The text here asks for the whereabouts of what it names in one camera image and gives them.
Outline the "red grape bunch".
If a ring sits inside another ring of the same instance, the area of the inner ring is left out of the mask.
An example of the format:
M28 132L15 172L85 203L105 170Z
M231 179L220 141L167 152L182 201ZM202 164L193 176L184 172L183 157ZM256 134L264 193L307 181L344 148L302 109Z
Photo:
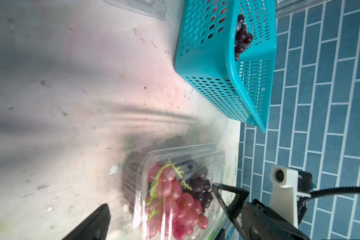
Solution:
M154 164L148 172L148 193L143 203L144 220L141 224L147 240L185 240L196 236L210 225L206 211L199 201L182 194L185 166Z
M224 30L227 10L226 5L212 8L207 24L209 34L220 33Z

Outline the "dark purple grape bunch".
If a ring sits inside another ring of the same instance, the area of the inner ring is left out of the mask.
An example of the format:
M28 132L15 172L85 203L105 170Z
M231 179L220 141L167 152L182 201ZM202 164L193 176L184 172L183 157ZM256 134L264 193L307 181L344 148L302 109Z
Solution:
M194 200L199 201L203 212L210 207L214 199L208 173L207 167L199 165L196 161L189 161L185 166L184 176L188 187L182 185L182 194L189 194Z

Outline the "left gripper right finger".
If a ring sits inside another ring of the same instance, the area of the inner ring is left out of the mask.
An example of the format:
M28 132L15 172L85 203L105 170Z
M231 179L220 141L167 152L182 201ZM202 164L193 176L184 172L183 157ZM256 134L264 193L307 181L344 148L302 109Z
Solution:
M269 207L245 203L242 208L242 230L245 240L308 240L304 233Z

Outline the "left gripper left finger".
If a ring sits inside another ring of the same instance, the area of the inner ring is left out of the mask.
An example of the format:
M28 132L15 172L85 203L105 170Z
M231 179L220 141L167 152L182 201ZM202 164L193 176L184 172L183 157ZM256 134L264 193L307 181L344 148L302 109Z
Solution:
M111 222L108 204L100 205L63 240L105 240Z

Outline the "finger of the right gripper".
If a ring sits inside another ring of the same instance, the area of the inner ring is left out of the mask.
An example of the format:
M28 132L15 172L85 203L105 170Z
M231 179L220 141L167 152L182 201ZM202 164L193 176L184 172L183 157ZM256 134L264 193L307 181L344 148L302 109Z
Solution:
M211 190L214 193L215 198L217 199L227 218L231 221L231 223L237 230L242 230L242 209L250 192L242 188L219 183L214 183ZM223 193L232 194L232 197L234 198L226 202L222 197Z

